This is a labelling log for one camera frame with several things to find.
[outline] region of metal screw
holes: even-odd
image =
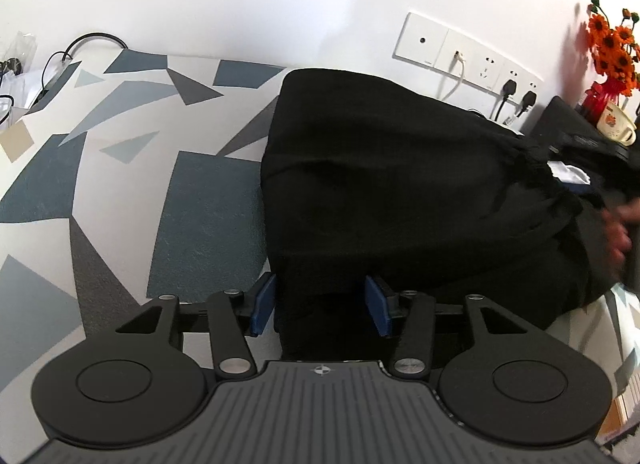
[[[227,374],[244,374],[251,370],[251,363],[243,358],[229,358],[220,363],[220,370]]]
[[[425,365],[420,359],[403,358],[395,362],[394,368],[401,374],[419,374],[424,371]]]

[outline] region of white cable connector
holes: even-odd
[[[454,60],[459,61],[460,63],[462,63],[462,72],[460,73],[460,77],[458,78],[458,82],[456,83],[456,86],[453,87],[449,94],[447,94],[446,96],[444,96],[441,101],[446,101],[447,99],[449,99],[449,97],[453,94],[453,92],[455,92],[456,90],[458,90],[459,86],[462,84],[462,82],[465,79],[465,66],[466,66],[466,60],[465,57],[462,56],[462,53],[457,50],[456,51],[456,55],[453,57]]]

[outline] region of black garment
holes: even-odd
[[[529,141],[388,80],[287,75],[262,195],[286,358],[380,349],[366,274],[441,303],[484,294],[541,328],[599,296],[580,203]]]

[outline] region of ribbed gray surface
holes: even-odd
[[[190,425],[148,446],[100,452],[50,442],[29,464],[599,464],[593,443],[503,448],[450,420],[430,390],[375,363],[272,362],[253,380],[222,384]]]

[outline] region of power outlet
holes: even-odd
[[[394,55],[433,67],[447,30],[438,22],[410,12],[404,21]]]
[[[464,57],[466,64],[474,60],[476,53],[476,47],[478,42],[472,40],[468,36],[461,34],[455,30],[449,29],[447,37],[442,44],[440,54],[433,66],[437,70],[447,72],[455,77],[460,77],[462,74],[462,64],[456,60],[456,53],[460,52]]]
[[[470,83],[492,90],[504,66],[504,57],[476,43],[473,56],[466,64],[465,78]]]
[[[530,90],[540,95],[542,79],[508,59],[504,61],[502,70],[494,84],[494,92],[496,94],[501,94],[502,86],[510,79],[516,82],[516,92],[513,96],[509,96],[510,101],[519,104],[522,101],[524,94]]]

